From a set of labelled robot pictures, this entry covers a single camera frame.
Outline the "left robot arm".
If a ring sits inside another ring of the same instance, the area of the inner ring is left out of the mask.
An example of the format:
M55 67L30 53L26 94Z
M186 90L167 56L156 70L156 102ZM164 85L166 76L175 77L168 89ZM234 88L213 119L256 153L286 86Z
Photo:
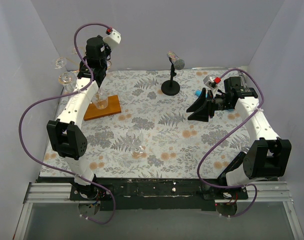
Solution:
M88 106L98 92L108 68L107 61L112 49L120 43L120 36L100 35L86 42L86 63L81 62L76 80L76 90L56 120L50 120L46 129L52 149L58 153L75 173L72 185L87 200L98 196L98 187L91 183L96 176L85 157L88 141L82 133L82 122Z

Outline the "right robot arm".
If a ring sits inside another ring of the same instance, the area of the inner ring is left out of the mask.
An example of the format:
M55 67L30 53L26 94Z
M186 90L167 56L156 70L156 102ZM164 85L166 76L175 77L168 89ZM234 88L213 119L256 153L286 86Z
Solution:
M216 111L236 110L248 131L252 145L241 152L226 167L218 186L219 195L229 199L244 186L255 180L282 177L285 174L292 145L273 130L260 109L256 90L243 86L239 76L224 80L224 91L219 89L221 79L205 77L205 87L198 99L187 109L189 120L208 122Z

